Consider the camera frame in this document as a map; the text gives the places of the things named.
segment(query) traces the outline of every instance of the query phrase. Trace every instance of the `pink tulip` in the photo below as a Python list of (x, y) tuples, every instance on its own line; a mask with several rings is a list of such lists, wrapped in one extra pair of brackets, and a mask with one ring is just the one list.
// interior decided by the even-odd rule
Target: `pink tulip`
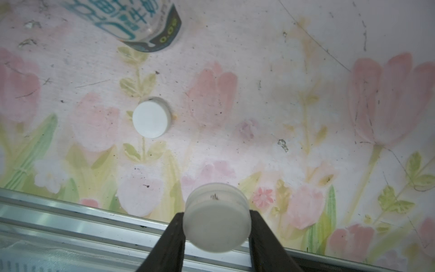
[(426, 218), (418, 229), (418, 235), (420, 236), (423, 252), (431, 258), (435, 258), (435, 220)]
[(203, 126), (223, 124), (233, 106), (237, 90), (237, 76), (222, 73), (215, 63), (212, 69), (204, 69), (195, 85), (187, 92), (192, 117)]
[(41, 85), (35, 65), (0, 48), (0, 114), (24, 122), (36, 114)]
[(106, 108), (98, 94), (88, 93), (71, 116), (75, 139), (89, 151), (107, 150), (117, 139), (118, 118), (117, 108)]
[(79, 204), (88, 206), (88, 207), (93, 207), (93, 208), (99, 208), (100, 204), (98, 203), (97, 200), (92, 199), (92, 198), (82, 198), (81, 200), (79, 200)]
[(324, 207), (323, 193), (315, 187), (303, 185), (291, 195), (285, 221), (295, 228), (304, 229), (319, 220)]
[(130, 215), (146, 216), (160, 204), (163, 181), (152, 178), (149, 168), (134, 165), (120, 178), (117, 197), (121, 207)]
[(348, 86), (348, 103), (358, 134), (379, 145), (394, 145), (417, 125), (432, 98), (435, 63), (412, 70), (412, 56), (403, 53), (384, 67), (369, 58), (356, 60)]
[(181, 178), (183, 198), (186, 200), (194, 189), (207, 183), (219, 182), (235, 185), (232, 183), (235, 178), (236, 173), (227, 161), (205, 162), (195, 178), (190, 175), (184, 175)]
[(406, 272), (408, 260), (406, 258), (402, 258), (395, 250), (390, 250), (382, 255), (373, 265)]
[(354, 262), (362, 262), (367, 254), (375, 230), (355, 224), (336, 229), (329, 236), (326, 254)]

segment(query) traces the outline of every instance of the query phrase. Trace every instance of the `floral tablecloth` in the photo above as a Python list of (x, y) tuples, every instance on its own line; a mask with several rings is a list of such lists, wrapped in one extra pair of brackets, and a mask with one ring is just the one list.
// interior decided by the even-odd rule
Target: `floral tablecloth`
[[(371, 5), (187, 1), (145, 54), (54, 0), (2, 2), (0, 186), (169, 222), (223, 182), (285, 247), (433, 271), (434, 6), (404, 30), (422, 44)], [(172, 112), (154, 140), (131, 121), (150, 97)]]

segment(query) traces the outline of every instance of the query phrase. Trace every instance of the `bottle label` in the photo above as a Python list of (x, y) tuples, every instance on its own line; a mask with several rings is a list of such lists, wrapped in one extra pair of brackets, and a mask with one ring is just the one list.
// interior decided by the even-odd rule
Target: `bottle label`
[(172, 0), (63, 0), (62, 6), (142, 52), (167, 47), (181, 27)]

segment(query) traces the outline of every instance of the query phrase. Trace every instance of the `white bottle cap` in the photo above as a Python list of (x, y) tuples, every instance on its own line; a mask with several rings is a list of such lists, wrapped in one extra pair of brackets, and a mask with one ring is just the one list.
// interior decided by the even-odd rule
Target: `white bottle cap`
[(202, 250), (230, 251), (251, 233), (248, 200), (231, 185), (200, 186), (187, 198), (183, 231), (186, 239)]
[(140, 103), (133, 112), (133, 126), (145, 138), (160, 137), (170, 125), (171, 113), (156, 99)]

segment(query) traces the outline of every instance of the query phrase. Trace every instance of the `plastic cap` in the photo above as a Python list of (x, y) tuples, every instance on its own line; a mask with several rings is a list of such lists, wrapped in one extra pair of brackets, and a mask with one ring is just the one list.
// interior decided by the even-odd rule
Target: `plastic cap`
[(202, 250), (230, 251), (251, 233), (248, 200), (231, 185), (200, 186), (187, 198), (183, 231), (186, 239)]
[(171, 125), (167, 106), (155, 99), (140, 103), (133, 112), (133, 126), (145, 138), (163, 135)]

